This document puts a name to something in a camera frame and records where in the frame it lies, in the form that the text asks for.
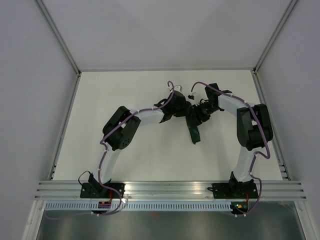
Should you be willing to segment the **green cloth napkin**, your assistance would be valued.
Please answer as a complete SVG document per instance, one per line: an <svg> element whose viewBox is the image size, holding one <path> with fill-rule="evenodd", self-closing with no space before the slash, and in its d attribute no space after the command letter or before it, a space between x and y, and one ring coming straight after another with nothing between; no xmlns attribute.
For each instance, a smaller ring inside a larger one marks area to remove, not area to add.
<svg viewBox="0 0 320 240"><path fill-rule="evenodd" d="M191 141L195 145L196 143L201 141L200 132L198 130L198 126L201 124L201 122L198 120L196 112L192 105L189 105L187 107L185 119L191 137Z"/></svg>

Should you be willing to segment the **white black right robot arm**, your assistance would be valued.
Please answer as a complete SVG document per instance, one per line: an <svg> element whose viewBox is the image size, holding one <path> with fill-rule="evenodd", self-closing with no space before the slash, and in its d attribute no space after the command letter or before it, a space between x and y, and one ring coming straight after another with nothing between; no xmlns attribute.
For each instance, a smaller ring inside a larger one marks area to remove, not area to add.
<svg viewBox="0 0 320 240"><path fill-rule="evenodd" d="M216 111L227 111L236 118L236 137L241 146L236 167L227 183L213 183L208 190L214 199L256 199L259 189L253 175L257 155L271 157L268 143L273 139L268 107L250 104L229 90L220 90L216 83L205 84L207 100L192 105L187 125L193 144L198 143L198 126L209 120Z"/></svg>

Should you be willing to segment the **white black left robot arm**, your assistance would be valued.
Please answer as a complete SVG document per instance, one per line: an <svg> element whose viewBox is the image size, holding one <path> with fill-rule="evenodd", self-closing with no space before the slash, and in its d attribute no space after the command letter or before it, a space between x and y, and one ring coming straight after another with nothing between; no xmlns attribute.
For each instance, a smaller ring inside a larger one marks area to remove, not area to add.
<svg viewBox="0 0 320 240"><path fill-rule="evenodd" d="M149 108L130 110L120 106L102 129L100 144L104 146L104 152L97 170L89 171L87 182L80 183L80 198L122 198L125 184L112 182L112 172L120 153L132 142L138 128L164 123L172 117L185 117L189 123L192 109L192 104L177 89L172 89L168 98Z"/></svg>

